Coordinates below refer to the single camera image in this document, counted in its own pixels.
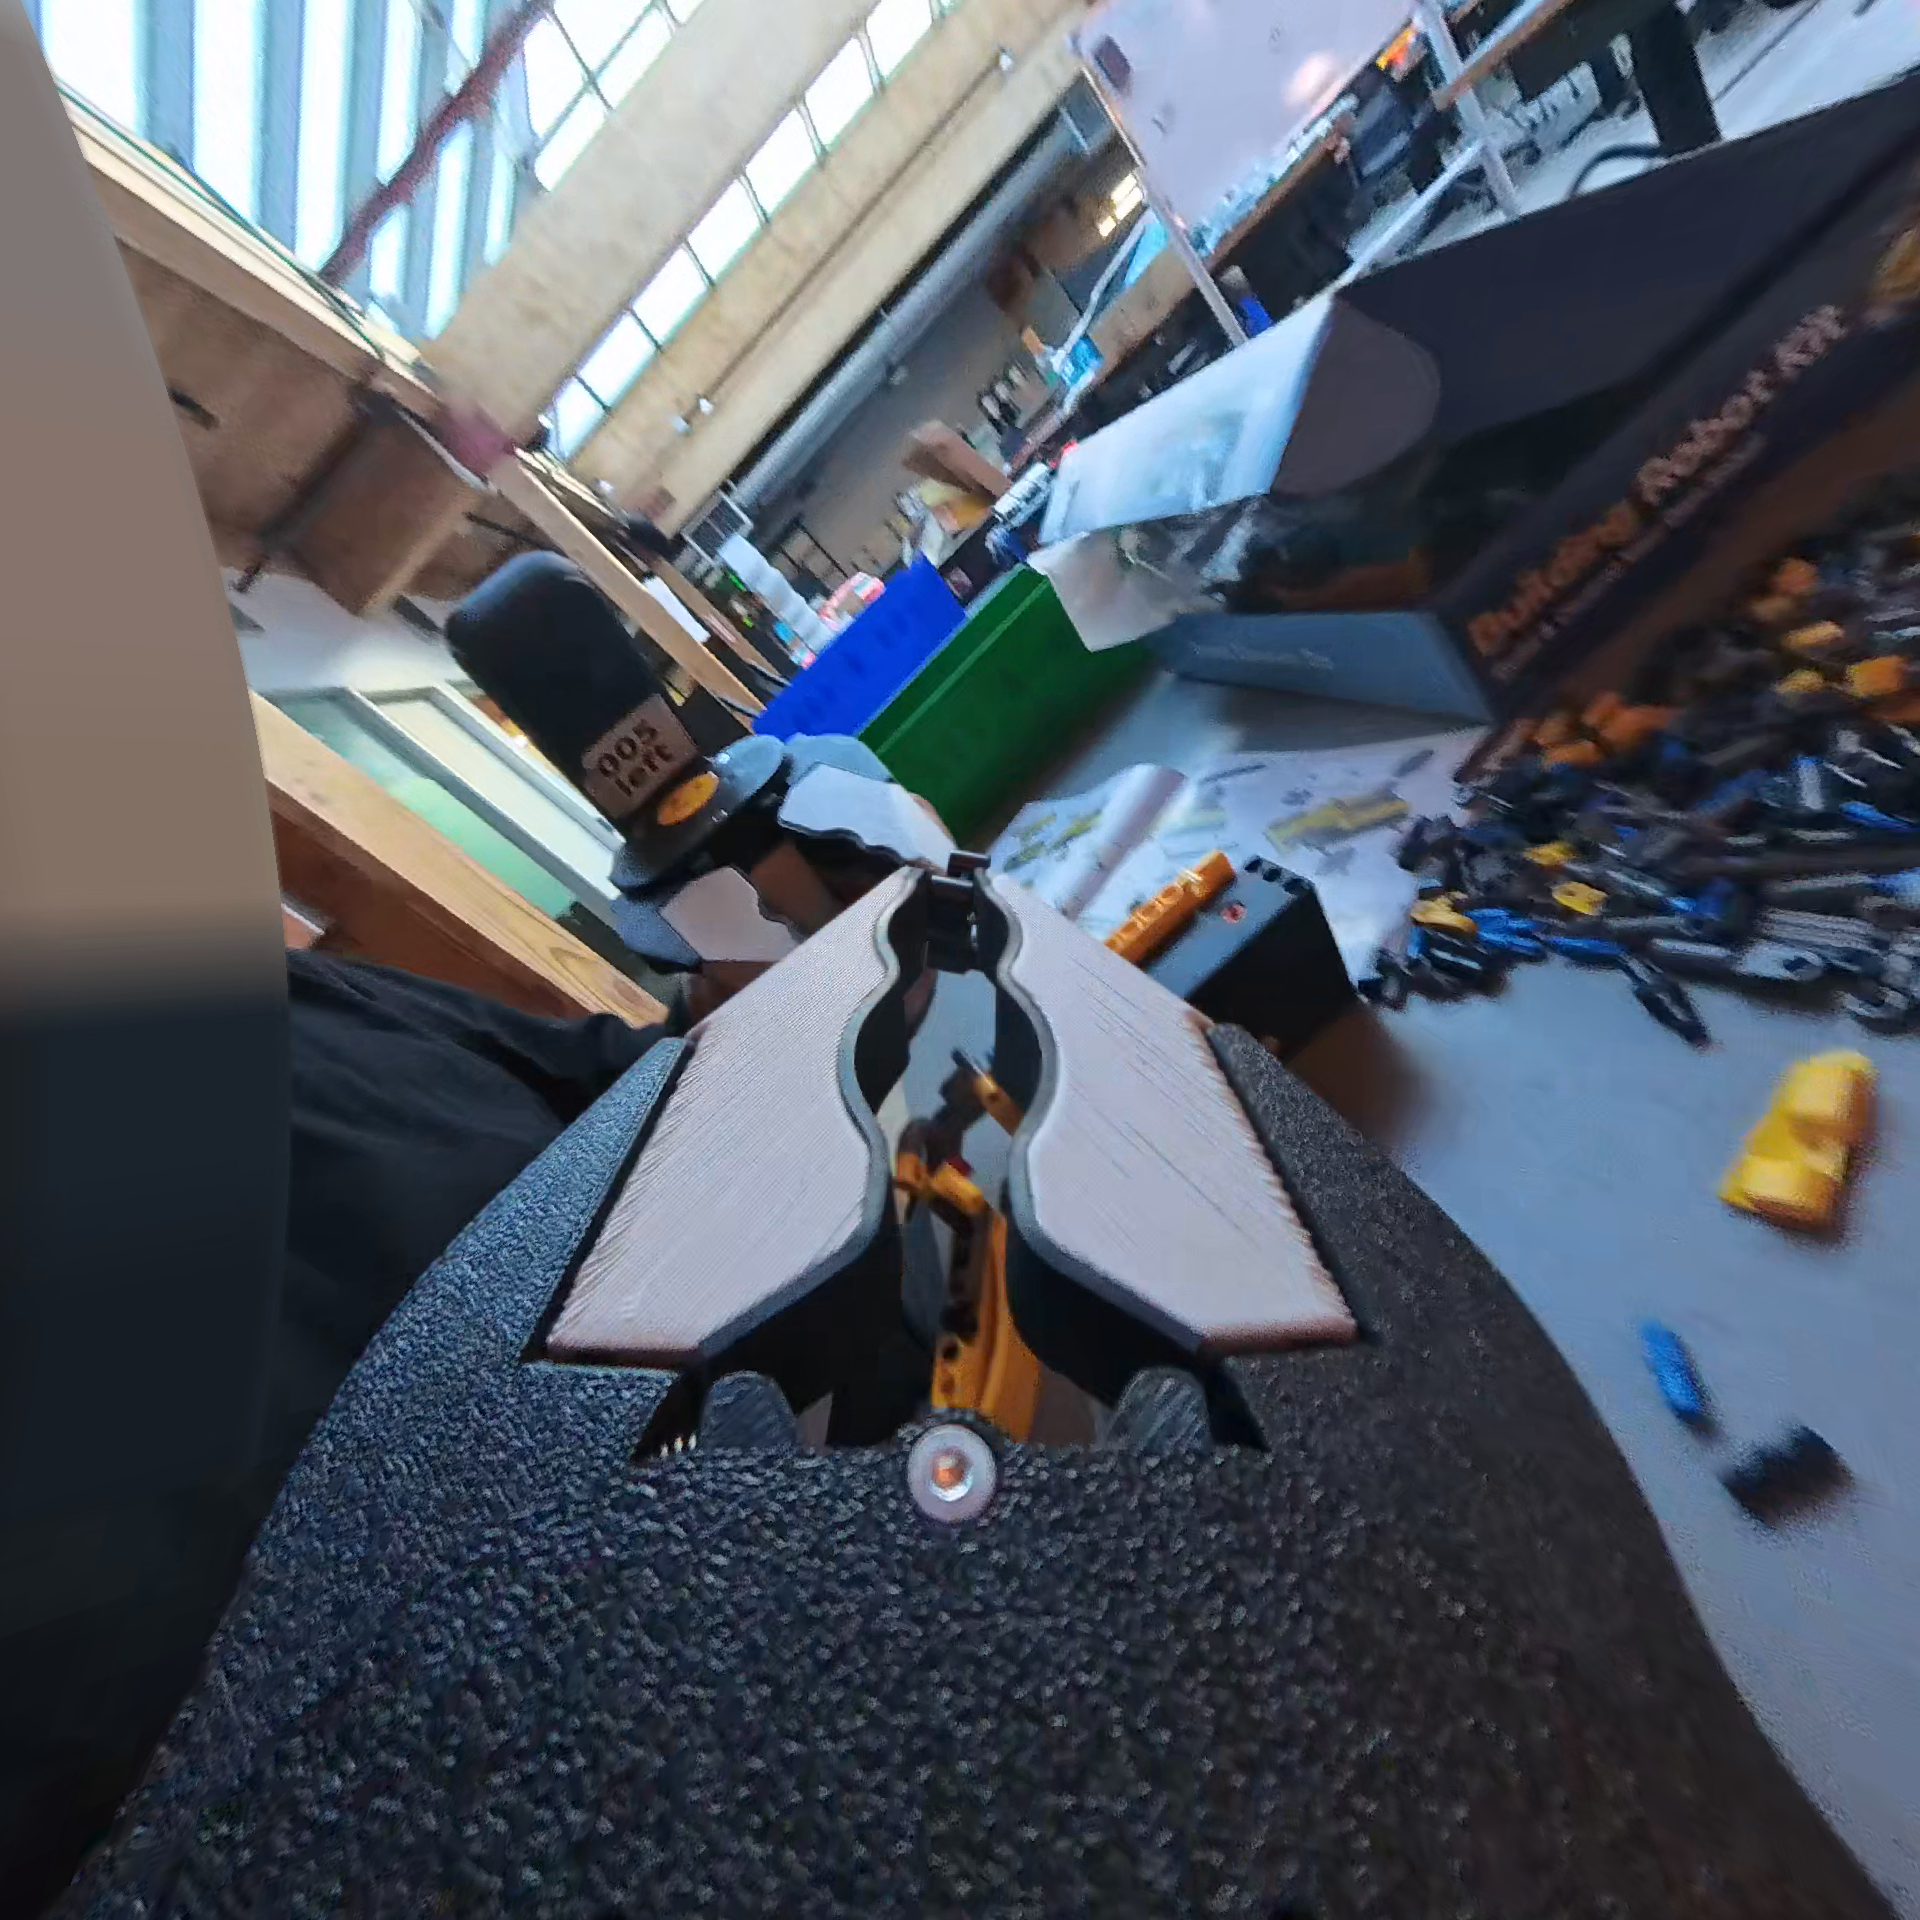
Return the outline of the black pin piece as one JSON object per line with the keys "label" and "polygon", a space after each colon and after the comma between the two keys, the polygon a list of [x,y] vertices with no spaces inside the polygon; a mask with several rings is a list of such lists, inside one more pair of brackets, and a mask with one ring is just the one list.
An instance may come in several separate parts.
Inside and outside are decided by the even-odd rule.
{"label": "black pin piece", "polygon": [[1747,1518],[1780,1525],[1842,1496],[1851,1469],[1822,1433],[1799,1424],[1747,1447],[1718,1479]]}

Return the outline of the green plastic bin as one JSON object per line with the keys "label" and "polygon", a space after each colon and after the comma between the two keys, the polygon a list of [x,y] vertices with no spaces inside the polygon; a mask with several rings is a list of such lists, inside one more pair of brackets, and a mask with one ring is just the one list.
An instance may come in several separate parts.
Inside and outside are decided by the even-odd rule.
{"label": "green plastic bin", "polygon": [[973,601],[859,741],[973,842],[1153,673],[1143,640],[1091,650],[1055,584],[1022,565]]}

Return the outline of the whiteboard on stand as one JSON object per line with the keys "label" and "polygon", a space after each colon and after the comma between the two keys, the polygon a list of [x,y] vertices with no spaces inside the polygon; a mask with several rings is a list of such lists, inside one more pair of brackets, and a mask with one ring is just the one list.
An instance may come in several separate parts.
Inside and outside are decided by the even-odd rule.
{"label": "whiteboard on stand", "polygon": [[1247,330],[1211,274],[1228,242],[1198,248],[1195,232],[1254,170],[1270,170],[1270,189],[1303,180],[1332,150],[1336,108],[1362,65],[1404,29],[1433,56],[1443,78],[1433,108],[1460,114],[1463,140],[1381,248],[1469,173],[1486,180],[1499,216],[1522,216],[1450,3],[1097,3],[1068,33],[1084,82],[1136,160],[1166,248],[1231,349]]}

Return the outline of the yellow grey toy vehicle model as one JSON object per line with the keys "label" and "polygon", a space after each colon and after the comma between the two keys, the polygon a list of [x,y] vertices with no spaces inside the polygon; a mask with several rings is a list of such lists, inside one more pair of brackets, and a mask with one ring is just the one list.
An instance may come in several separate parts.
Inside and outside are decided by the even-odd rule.
{"label": "yellow grey toy vehicle model", "polygon": [[[1215,1051],[1241,1035],[1257,1055],[1290,1055],[1355,1002],[1313,885],[1267,859],[1238,869],[1221,852],[1205,856],[1100,944],[1198,1009]],[[1123,1332],[1097,1303],[1071,1319],[1061,1287],[1045,1287],[1032,1313],[1022,1283],[1009,1283],[1025,1270],[1006,1211],[1022,1113],[999,1087],[996,1035],[999,996],[993,1045],[953,1051],[937,1107],[908,1123],[895,1162],[908,1228],[904,1309],[931,1349],[931,1411],[1025,1440],[1048,1378],[1110,1411],[1140,1381],[1159,1381],[1192,1388],[1202,1420],[1234,1437],[1241,1414],[1228,1365],[1267,1355],[1176,1355]]]}

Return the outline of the yellow panel piece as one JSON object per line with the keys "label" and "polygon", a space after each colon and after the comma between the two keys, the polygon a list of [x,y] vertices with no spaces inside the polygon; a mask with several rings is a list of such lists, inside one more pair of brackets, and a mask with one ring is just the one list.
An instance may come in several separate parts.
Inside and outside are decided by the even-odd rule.
{"label": "yellow panel piece", "polygon": [[1718,1182],[1718,1202],[1773,1228],[1829,1238],[1878,1123],[1878,1071],[1835,1048],[1793,1061]]}

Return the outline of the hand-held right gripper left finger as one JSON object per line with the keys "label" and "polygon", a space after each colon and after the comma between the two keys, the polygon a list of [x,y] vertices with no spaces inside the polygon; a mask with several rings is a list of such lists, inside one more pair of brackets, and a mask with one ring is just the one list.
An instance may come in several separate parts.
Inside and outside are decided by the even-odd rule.
{"label": "hand-held right gripper left finger", "polygon": [[692,1029],[545,1332],[562,1362],[852,1362],[898,1309],[878,1104],[924,973],[898,869]]}

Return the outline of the blue pin piece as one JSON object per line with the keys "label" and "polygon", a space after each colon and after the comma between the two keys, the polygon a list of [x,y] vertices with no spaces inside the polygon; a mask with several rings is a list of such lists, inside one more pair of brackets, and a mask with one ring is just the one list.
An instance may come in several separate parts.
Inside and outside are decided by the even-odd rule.
{"label": "blue pin piece", "polygon": [[1714,1430],[1714,1404],[1698,1362],[1665,1322],[1639,1322],[1639,1355],[1672,1420],[1695,1433]]}

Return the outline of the open instruction booklet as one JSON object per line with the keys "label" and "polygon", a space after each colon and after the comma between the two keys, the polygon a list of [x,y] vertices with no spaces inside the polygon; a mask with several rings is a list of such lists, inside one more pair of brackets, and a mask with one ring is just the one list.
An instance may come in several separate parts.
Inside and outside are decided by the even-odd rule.
{"label": "open instruction booklet", "polygon": [[1068,921],[1113,934],[1143,898],[1208,852],[1306,878],[1352,976],[1394,944],[1417,882],[1398,862],[1414,820],[1453,810],[1479,731],[1365,748],[1238,754],[1198,774],[1136,764],[1094,790],[1022,807],[989,849]]}

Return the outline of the plastic bag of parts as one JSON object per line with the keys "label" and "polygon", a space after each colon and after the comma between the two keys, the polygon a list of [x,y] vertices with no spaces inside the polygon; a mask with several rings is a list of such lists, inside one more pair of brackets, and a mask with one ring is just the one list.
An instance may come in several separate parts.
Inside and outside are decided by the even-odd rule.
{"label": "plastic bag of parts", "polygon": [[1189,614],[1404,611],[1437,584],[1437,549],[1414,519],[1349,496],[1097,529],[1035,549],[1029,565],[1091,653]]}

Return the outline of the pile of small building parts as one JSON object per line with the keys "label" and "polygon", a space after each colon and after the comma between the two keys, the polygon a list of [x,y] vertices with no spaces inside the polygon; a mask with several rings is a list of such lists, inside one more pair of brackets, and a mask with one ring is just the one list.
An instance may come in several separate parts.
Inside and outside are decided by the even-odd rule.
{"label": "pile of small building parts", "polygon": [[1358,996],[1561,960],[1704,1048],[1691,983],[1917,1032],[1917,500],[1786,549],[1623,689],[1509,731],[1398,846]]}

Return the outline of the blue kit box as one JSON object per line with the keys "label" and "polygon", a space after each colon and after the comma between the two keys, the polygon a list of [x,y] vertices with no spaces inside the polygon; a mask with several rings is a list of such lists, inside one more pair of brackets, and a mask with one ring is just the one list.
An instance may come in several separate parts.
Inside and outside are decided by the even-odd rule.
{"label": "blue kit box", "polygon": [[1042,542],[1247,500],[1401,509],[1404,611],[1189,614],[1182,679],[1489,722],[1917,376],[1917,69],[1342,281],[1071,444]]}

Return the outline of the person's black clothed body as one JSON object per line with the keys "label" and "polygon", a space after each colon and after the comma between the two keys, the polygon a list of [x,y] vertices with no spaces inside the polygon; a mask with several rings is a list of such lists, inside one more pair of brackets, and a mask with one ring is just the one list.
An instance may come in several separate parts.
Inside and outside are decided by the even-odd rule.
{"label": "person's black clothed body", "polygon": [[444,1247],[588,1100],[291,1110],[291,1211],[261,1476],[281,1479]]}

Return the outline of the blue plastic bin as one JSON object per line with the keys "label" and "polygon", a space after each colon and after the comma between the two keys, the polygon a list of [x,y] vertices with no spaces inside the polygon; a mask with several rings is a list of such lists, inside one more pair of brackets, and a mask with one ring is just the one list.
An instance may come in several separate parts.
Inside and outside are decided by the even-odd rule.
{"label": "blue plastic bin", "polygon": [[940,568],[918,558],[764,705],[754,735],[859,735],[947,647],[963,617]]}

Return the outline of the wooden workbench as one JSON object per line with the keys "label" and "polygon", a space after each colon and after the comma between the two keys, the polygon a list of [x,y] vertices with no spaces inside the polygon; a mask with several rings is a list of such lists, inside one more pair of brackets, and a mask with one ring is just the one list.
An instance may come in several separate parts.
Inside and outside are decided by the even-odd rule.
{"label": "wooden workbench", "polygon": [[258,692],[251,725],[281,891],[320,914],[336,950],[529,1016],[666,1019],[656,996]]}

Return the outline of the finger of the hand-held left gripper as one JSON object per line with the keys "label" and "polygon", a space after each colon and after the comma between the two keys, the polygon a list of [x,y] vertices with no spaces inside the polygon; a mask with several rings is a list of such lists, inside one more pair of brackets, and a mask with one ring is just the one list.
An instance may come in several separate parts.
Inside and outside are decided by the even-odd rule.
{"label": "finger of the hand-held left gripper", "polygon": [[803,947],[748,875],[712,869],[660,901],[660,921],[692,950],[699,967],[771,967]]}
{"label": "finger of the hand-held left gripper", "polygon": [[816,764],[790,780],[777,823],[816,852],[947,875],[957,842],[898,780]]}

